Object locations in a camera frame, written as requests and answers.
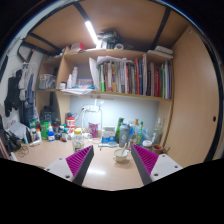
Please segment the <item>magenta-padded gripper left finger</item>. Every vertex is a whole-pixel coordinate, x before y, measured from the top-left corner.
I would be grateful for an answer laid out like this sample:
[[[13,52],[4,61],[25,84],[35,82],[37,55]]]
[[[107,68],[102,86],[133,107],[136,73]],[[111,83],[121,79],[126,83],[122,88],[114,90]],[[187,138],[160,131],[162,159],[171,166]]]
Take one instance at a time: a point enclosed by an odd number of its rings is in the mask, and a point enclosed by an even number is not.
[[[45,171],[81,186],[93,156],[93,146],[88,146],[67,158],[56,159]]]

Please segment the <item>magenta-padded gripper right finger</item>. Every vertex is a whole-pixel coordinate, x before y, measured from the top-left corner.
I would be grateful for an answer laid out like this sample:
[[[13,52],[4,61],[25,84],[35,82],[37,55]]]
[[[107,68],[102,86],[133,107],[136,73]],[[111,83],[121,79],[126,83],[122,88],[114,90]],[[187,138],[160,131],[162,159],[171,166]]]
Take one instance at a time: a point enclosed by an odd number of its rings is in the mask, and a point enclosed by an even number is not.
[[[144,185],[157,181],[182,169],[167,154],[157,155],[141,146],[132,145],[131,155]]]

